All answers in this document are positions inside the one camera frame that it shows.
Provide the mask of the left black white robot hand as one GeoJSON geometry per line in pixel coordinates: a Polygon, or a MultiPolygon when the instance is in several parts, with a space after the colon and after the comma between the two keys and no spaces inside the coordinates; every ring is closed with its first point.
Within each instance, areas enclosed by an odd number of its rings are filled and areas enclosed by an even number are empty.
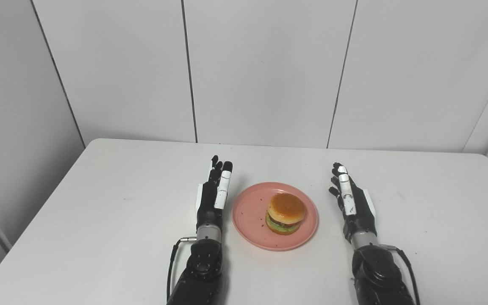
{"type": "Polygon", "coordinates": [[[198,188],[196,229],[213,225],[223,230],[223,210],[227,203],[232,171],[232,162],[223,162],[217,155],[213,155],[208,179],[198,188]]]}

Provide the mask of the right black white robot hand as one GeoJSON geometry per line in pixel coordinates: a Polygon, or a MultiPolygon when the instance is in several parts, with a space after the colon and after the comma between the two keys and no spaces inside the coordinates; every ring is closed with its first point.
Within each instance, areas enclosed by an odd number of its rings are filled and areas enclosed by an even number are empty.
{"type": "Polygon", "coordinates": [[[368,192],[354,183],[343,164],[334,163],[332,174],[333,185],[329,192],[337,200],[343,216],[345,239],[354,249],[368,245],[378,246],[374,207],[368,192]]]}

